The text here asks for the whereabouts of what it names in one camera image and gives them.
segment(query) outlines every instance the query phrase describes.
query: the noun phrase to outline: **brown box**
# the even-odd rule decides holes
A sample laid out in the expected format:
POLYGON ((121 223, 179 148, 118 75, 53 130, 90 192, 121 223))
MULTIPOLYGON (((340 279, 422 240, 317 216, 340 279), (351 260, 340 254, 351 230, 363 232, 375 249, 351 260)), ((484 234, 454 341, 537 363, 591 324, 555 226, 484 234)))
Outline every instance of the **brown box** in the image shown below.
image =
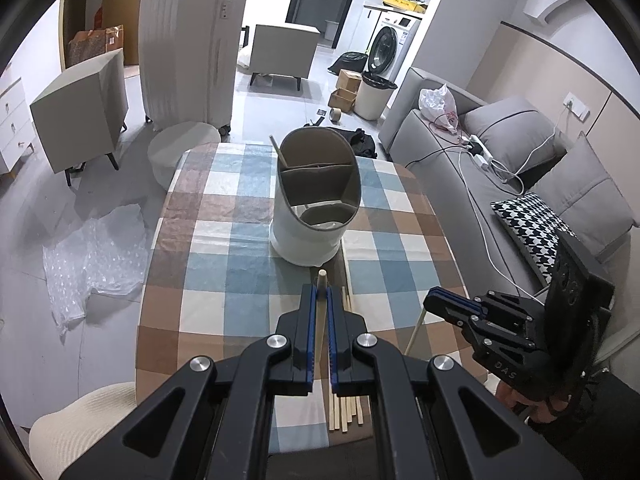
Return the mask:
POLYGON ((67 63, 73 66, 105 52, 124 47, 124 26, 81 30, 69 41, 67 63))
POLYGON ((344 88, 349 92, 353 92, 354 94, 358 93, 358 88, 360 88, 360 83, 362 82, 362 75, 357 72, 352 72, 351 70, 340 70, 340 75, 338 76, 338 82, 336 83, 336 88, 344 88))
POLYGON ((348 113, 353 108, 353 103, 356 101, 356 94, 349 92, 344 88, 337 88, 331 92, 329 97, 329 106, 331 108, 340 108, 345 113, 348 113))

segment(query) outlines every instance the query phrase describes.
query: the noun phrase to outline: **human hand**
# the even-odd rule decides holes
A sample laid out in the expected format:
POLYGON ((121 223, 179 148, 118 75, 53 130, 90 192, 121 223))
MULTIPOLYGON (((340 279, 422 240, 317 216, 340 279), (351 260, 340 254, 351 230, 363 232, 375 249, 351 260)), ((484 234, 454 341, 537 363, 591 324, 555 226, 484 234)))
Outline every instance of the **human hand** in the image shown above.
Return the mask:
MULTIPOLYGON (((510 410, 513 410, 517 404, 534 406, 534 409, 530 413, 529 418, 534 422, 538 422, 540 424, 548 424, 550 422, 553 422, 557 418, 551 414, 544 400, 542 400, 541 402, 534 402, 533 400, 529 400, 527 399, 527 397, 524 397, 521 393, 511 388, 507 383, 503 381, 500 381, 500 383, 498 384, 498 389, 495 392, 495 398, 510 410)), ((551 406, 554 410, 556 410, 556 412, 561 412, 569 405, 569 403, 565 400, 557 399, 555 397, 552 397, 550 401, 551 406)))

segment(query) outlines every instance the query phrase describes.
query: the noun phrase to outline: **black trash bag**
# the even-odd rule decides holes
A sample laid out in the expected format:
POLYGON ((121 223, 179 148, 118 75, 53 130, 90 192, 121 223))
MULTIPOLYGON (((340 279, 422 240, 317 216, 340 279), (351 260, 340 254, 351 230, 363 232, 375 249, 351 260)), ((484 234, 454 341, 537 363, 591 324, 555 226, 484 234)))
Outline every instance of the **black trash bag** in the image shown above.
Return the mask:
POLYGON ((367 158, 378 158, 376 153, 376 143, 373 137, 367 135, 362 128, 355 131, 342 130, 331 126, 334 132, 338 132, 351 145, 351 149, 355 156, 365 156, 367 158))
POLYGON ((367 64, 368 56, 361 52, 345 52, 327 70, 335 75, 340 75, 340 70, 362 72, 367 64))
POLYGON ((362 82, 378 90, 395 90, 398 88, 398 85, 393 81, 389 81, 389 79, 385 79, 378 74, 372 74, 371 72, 362 73, 362 82))

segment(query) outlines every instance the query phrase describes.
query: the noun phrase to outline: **washing machine door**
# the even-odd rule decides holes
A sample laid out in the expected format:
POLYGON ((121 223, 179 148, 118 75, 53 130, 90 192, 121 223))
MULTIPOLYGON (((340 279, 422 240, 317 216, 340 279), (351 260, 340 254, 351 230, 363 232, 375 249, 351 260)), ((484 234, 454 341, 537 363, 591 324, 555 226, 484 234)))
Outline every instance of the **washing machine door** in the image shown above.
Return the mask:
POLYGON ((371 43, 367 67, 372 74, 382 74, 396 57, 398 35, 391 27, 382 27, 371 43))

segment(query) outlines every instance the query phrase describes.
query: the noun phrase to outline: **metal screw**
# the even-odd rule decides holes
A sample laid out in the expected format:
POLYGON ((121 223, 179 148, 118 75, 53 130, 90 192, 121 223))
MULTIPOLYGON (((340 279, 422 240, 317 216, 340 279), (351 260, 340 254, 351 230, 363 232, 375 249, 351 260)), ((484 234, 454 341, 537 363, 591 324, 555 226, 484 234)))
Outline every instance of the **metal screw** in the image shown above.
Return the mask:
POLYGON ((193 370, 194 372, 203 372, 205 370, 208 370, 210 366, 211 359, 209 359, 208 357, 204 357, 204 355, 194 357, 189 363, 189 368, 191 368, 191 370, 193 370))
POLYGON ((453 359, 448 355, 436 355, 433 358, 433 366, 443 372, 451 370, 453 368, 453 359))
POLYGON ((356 338, 356 341, 360 346, 364 346, 364 348, 370 348, 376 345, 376 343, 378 342, 378 338, 373 334, 365 332, 364 334, 360 334, 356 338))
POLYGON ((280 334, 270 335, 267 338, 267 345, 271 348, 282 348, 287 344, 287 338, 280 334))

